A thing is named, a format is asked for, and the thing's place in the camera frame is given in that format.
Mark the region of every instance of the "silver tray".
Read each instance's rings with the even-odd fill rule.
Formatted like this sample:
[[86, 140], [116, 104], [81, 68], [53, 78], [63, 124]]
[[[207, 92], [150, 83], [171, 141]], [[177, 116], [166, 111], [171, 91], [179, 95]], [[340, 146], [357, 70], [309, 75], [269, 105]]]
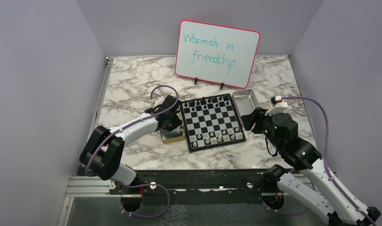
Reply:
[[240, 119], [242, 115], [250, 114], [254, 111], [255, 108], [259, 107], [256, 96], [251, 89], [234, 92], [231, 98], [234, 102], [235, 110], [237, 111]]

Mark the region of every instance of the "whiteboard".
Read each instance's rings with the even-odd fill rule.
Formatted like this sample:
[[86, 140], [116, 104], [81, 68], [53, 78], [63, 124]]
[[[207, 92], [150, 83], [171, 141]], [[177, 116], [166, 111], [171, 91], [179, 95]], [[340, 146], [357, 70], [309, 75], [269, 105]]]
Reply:
[[257, 31], [183, 20], [175, 73], [246, 88], [259, 40]]

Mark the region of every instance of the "chessboard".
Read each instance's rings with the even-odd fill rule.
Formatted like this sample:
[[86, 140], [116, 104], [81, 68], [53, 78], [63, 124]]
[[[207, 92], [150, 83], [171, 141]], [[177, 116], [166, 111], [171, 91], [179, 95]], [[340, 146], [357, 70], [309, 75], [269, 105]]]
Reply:
[[246, 141], [230, 94], [182, 101], [190, 152]]

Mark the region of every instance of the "gray wall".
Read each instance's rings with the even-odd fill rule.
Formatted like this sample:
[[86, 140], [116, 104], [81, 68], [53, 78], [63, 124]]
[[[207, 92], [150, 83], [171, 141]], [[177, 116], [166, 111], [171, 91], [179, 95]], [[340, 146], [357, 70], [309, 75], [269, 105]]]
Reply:
[[108, 56], [176, 54], [180, 21], [258, 30], [259, 55], [293, 54], [321, 0], [78, 0]]
[[[330, 167], [382, 212], [382, 0], [324, 0], [291, 63], [302, 94], [327, 111]], [[309, 109], [323, 147], [322, 113]]]
[[0, 1], [0, 225], [56, 225], [104, 54], [75, 0]]

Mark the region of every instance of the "marble surface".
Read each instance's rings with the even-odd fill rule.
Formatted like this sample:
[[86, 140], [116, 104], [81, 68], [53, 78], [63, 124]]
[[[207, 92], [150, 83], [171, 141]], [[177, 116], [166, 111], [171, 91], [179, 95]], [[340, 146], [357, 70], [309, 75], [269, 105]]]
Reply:
[[[140, 116], [154, 101], [162, 101], [171, 89], [161, 88], [150, 100], [158, 85], [174, 87], [180, 100], [208, 97], [241, 89], [198, 82], [179, 77], [174, 72], [175, 56], [117, 57], [113, 61], [99, 124], [107, 128], [124, 124]], [[287, 56], [258, 56], [247, 89], [252, 89], [263, 108], [269, 108], [275, 95], [299, 96], [299, 89]], [[299, 124], [299, 136], [315, 145], [306, 109], [302, 101], [289, 101], [289, 112]], [[245, 131], [246, 142], [188, 152], [186, 140], [163, 144], [160, 132], [146, 135], [127, 146], [121, 162], [138, 170], [254, 169], [273, 164], [289, 167], [280, 156], [271, 157], [264, 136]]]

